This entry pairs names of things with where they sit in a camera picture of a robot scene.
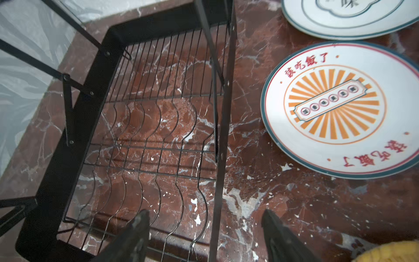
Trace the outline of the black wire dish rack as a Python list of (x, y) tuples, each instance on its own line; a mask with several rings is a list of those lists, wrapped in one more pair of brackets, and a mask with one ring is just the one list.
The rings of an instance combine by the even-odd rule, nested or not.
[(234, 2), (167, 1), (92, 29), (2, 175), (1, 260), (89, 262), (148, 210), (145, 261), (217, 261)]

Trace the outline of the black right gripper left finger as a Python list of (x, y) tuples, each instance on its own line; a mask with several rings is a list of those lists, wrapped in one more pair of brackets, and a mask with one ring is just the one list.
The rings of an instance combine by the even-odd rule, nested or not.
[(91, 262), (144, 262), (149, 229), (149, 211), (141, 210)]

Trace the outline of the white plate green emblem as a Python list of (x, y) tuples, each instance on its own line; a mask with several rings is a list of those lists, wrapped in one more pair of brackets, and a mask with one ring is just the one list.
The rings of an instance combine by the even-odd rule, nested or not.
[(328, 40), (362, 40), (404, 29), (419, 20), (418, 1), (282, 1), (299, 31)]

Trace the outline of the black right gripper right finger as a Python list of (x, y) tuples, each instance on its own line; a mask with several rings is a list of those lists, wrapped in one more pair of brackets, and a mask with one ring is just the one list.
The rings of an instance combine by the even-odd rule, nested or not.
[(272, 211), (261, 219), (269, 262), (320, 262), (321, 260)]

